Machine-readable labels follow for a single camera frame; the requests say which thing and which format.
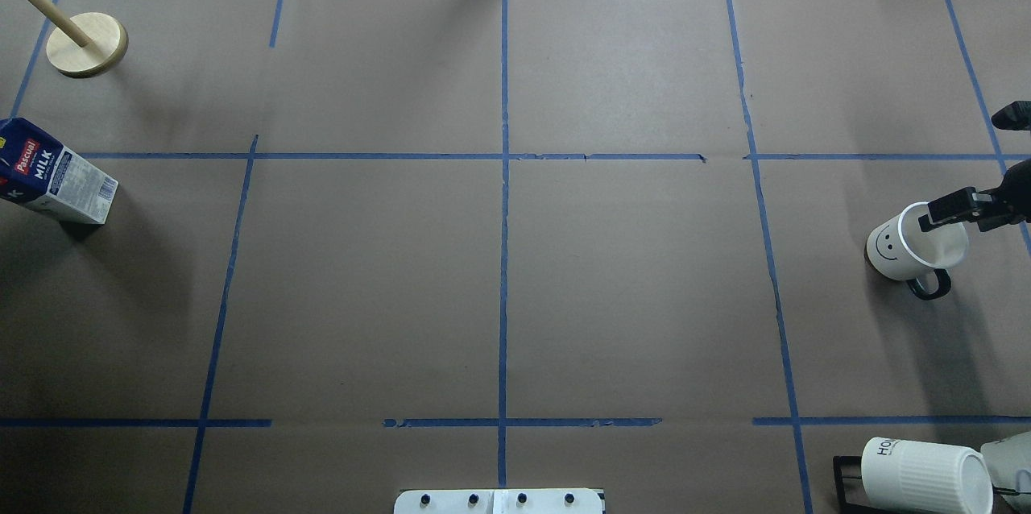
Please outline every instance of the ribbed white cup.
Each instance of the ribbed white cup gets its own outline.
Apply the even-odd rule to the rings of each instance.
[[[884,510],[990,514],[992,480],[982,455],[962,446],[872,438],[863,449],[863,488]]]

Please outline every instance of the smiley face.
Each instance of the smiley face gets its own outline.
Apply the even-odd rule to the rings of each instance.
[[[892,225],[888,224],[887,227],[882,228],[880,231],[877,232],[877,239],[876,242],[873,242],[873,247],[876,247],[877,253],[879,253],[880,258],[884,258],[885,261],[898,261],[898,256],[895,256],[895,249],[898,247],[898,239],[895,238],[895,235],[893,235],[892,231],[889,229],[891,227]]]

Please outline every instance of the milk carton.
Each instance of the milk carton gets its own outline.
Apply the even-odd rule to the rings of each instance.
[[[0,198],[56,220],[104,224],[119,183],[23,117],[0,121]]]

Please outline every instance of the robotic arm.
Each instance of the robotic arm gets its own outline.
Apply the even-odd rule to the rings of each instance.
[[[1013,102],[992,115],[998,129],[1031,130],[1031,102]],[[991,191],[968,186],[928,202],[928,216],[920,219],[921,231],[929,232],[955,221],[976,221],[982,232],[1006,224],[1031,221],[1031,159],[1006,170],[1002,183]]]

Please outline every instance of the barcode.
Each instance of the barcode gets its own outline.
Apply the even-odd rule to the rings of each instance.
[[[103,198],[106,201],[110,201],[111,198],[114,198],[115,184],[118,184],[118,181],[110,179],[110,177],[104,177],[104,184],[103,186],[100,186],[100,198]]]

